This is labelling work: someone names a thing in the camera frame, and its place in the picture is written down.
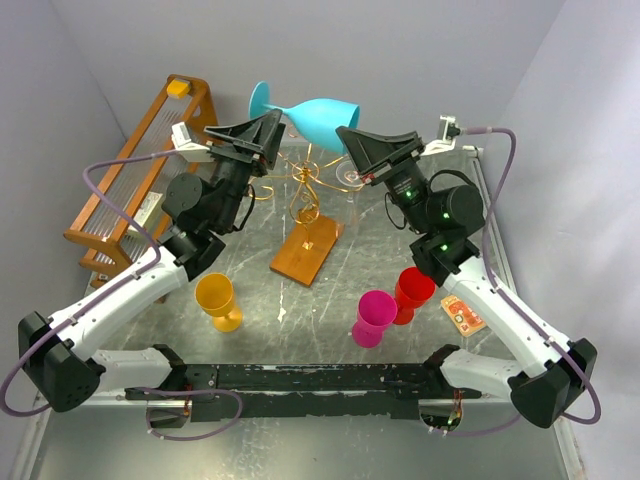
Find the clear wine glass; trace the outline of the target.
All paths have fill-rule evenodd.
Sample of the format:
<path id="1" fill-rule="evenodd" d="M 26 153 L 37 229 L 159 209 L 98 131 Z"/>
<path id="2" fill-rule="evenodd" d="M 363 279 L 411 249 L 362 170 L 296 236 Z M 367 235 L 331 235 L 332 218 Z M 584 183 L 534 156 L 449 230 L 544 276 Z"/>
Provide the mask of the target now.
<path id="1" fill-rule="evenodd" d="M 341 184 L 345 199 L 344 223 L 349 227 L 354 227 L 359 218 L 357 195 L 364 187 L 364 183 L 350 160 L 345 160 L 338 165 L 336 179 Z"/>

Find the blue wine glass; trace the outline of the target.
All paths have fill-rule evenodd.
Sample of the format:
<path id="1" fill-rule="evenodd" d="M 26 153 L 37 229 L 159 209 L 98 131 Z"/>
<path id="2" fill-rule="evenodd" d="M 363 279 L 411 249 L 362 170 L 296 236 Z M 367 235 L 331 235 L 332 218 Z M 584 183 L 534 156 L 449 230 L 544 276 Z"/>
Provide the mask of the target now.
<path id="1" fill-rule="evenodd" d="M 339 155 L 346 153 L 346 147 L 336 130 L 339 127 L 355 129 L 360 119 L 359 105 L 331 98 L 311 99 L 293 107 L 276 106 L 270 100 L 269 85 L 264 81 L 257 83 L 249 100 L 249 118 L 274 109 L 280 110 L 310 144 Z"/>

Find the red wine glass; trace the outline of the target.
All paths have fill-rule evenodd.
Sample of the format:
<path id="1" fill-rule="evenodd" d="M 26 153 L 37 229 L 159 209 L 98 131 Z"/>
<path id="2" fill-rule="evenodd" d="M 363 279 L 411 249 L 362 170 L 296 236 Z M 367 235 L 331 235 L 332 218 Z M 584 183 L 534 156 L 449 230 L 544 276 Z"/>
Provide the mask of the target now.
<path id="1" fill-rule="evenodd" d="M 403 270 L 395 286 L 397 314 L 393 323 L 396 325 L 410 323 L 415 312 L 434 295 L 436 288 L 435 282 L 417 267 Z"/>

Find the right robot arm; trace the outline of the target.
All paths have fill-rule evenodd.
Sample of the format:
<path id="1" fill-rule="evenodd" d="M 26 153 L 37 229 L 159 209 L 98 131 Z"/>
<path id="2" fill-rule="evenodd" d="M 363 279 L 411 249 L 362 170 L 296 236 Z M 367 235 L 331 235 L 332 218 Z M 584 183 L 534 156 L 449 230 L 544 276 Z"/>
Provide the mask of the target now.
<path id="1" fill-rule="evenodd" d="M 460 135 L 504 134 L 506 127 L 459 127 L 443 119 L 437 140 L 415 133 L 384 136 L 340 126 L 336 135 L 364 184 L 384 184 L 387 196 L 418 239 L 411 246 L 418 270 L 477 313 L 513 355 L 511 362 L 446 345 L 427 361 L 426 390 L 443 398 L 453 390 L 475 390 L 506 399 L 529 423 L 549 428 L 588 393 L 594 406 L 582 424 L 601 418 L 591 375 L 597 358 L 587 339 L 570 340 L 537 315 L 500 281 L 489 261 L 489 222 L 498 198 L 485 200 L 479 188 L 457 172 L 460 184 L 436 190 L 418 166 L 421 156 L 454 145 Z"/>

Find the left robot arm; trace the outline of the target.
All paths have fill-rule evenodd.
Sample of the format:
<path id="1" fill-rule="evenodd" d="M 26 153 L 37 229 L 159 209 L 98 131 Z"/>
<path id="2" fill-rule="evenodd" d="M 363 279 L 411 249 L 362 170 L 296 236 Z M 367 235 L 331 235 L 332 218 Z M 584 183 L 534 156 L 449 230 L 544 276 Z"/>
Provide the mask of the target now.
<path id="1" fill-rule="evenodd" d="M 102 344 L 127 321 L 212 266 L 223 251 L 222 236 L 243 229 L 236 219 L 249 181 L 271 170 L 285 125 L 271 109 L 247 122 L 207 127 L 213 138 L 195 141 L 185 123 L 172 128 L 174 153 L 211 161 L 208 180 L 183 172 L 167 187 L 163 211 L 171 227 L 151 240 L 146 253 L 103 287 L 49 316 L 33 312 L 18 325 L 22 369 L 50 408 L 66 412 L 105 390 L 151 388 L 162 398 L 181 395 L 185 365 L 168 347 L 104 351 Z"/>

